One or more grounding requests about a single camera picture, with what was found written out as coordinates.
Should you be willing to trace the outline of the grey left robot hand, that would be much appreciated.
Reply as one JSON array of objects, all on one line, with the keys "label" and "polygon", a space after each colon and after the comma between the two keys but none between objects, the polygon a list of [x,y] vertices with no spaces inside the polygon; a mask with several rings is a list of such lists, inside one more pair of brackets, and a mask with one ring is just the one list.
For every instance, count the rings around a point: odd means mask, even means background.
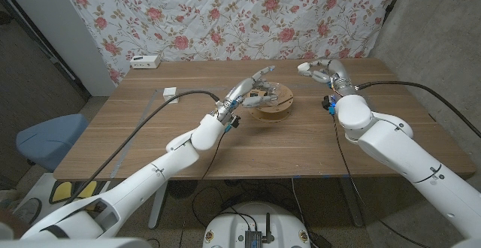
[{"label": "grey left robot hand", "polygon": [[[216,103],[216,111],[213,115],[222,124],[226,124],[233,115],[234,110],[241,105],[245,108],[277,105],[279,86],[277,83],[269,83],[262,76],[273,71],[274,65],[268,66],[248,77],[234,86],[223,100]],[[252,90],[261,90],[267,93],[266,96],[258,95],[250,97]]]}]

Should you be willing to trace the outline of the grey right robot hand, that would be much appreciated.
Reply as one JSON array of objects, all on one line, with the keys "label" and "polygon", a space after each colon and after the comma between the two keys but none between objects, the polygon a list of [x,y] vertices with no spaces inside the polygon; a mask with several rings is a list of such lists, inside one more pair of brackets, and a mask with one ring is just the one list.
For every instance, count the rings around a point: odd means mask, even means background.
[{"label": "grey right robot hand", "polygon": [[356,90],[340,60],[319,59],[298,65],[298,74],[328,85],[340,96],[355,95]]}]

